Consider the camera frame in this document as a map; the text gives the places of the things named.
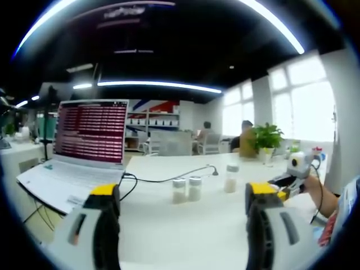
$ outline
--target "man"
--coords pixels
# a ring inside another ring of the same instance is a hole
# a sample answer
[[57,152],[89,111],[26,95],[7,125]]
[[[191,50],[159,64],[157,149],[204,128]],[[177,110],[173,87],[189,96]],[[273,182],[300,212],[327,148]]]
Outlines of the man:
[[[245,120],[242,121],[241,124],[241,131],[243,133],[245,133],[246,131],[248,131],[249,129],[251,129],[253,127],[252,122]],[[239,152],[239,148],[240,148],[240,137],[235,137],[234,139],[232,139],[231,143],[230,143],[230,152],[235,153],[235,152]]]
[[209,133],[214,133],[212,130],[212,124],[210,122],[204,122],[204,129],[202,129],[197,136],[198,143],[204,143],[205,138]]
[[309,193],[319,212],[328,218],[326,227],[320,232],[319,237],[315,236],[320,246],[326,246],[341,231],[344,222],[352,211],[352,208],[360,192],[360,176],[355,177],[343,189],[343,193],[337,198],[314,176],[309,176],[305,182],[305,192]]

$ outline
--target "jar lid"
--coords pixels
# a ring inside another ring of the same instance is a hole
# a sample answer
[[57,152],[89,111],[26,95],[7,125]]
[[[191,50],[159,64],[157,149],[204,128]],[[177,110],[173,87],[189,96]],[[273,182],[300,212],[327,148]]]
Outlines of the jar lid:
[[229,164],[226,166],[226,171],[231,173],[237,173],[239,171],[239,166],[236,164]]
[[185,178],[175,178],[173,179],[173,187],[184,187],[186,184]]
[[200,176],[190,176],[189,178],[189,184],[191,186],[199,186],[201,185],[201,177]]

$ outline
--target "window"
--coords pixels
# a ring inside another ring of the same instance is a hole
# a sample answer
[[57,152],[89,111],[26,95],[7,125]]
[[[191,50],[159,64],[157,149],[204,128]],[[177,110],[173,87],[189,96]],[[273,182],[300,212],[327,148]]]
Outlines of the window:
[[223,135],[239,136],[243,120],[254,122],[253,87],[248,80],[224,95]]
[[285,138],[331,142],[335,101],[318,55],[269,72],[274,123]]

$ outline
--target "white laptop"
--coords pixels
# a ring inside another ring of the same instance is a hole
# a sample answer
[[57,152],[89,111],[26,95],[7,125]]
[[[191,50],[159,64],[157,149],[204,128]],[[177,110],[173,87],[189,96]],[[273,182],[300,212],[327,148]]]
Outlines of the white laptop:
[[31,191],[32,182],[41,178],[38,183],[53,181],[56,187],[66,183],[77,193],[119,183],[125,170],[128,103],[128,100],[61,102],[53,158],[20,175],[19,182]]

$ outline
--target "small glass jar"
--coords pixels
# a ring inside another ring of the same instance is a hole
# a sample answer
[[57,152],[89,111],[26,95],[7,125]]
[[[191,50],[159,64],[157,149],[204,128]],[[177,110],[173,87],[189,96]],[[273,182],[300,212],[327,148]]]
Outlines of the small glass jar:
[[201,187],[203,182],[201,177],[192,176],[189,178],[189,196],[188,201],[199,201],[201,199]]
[[186,179],[176,178],[173,180],[173,204],[186,202]]
[[226,193],[234,193],[236,191],[236,183],[239,174],[239,166],[230,164],[226,167],[226,180],[224,190]]

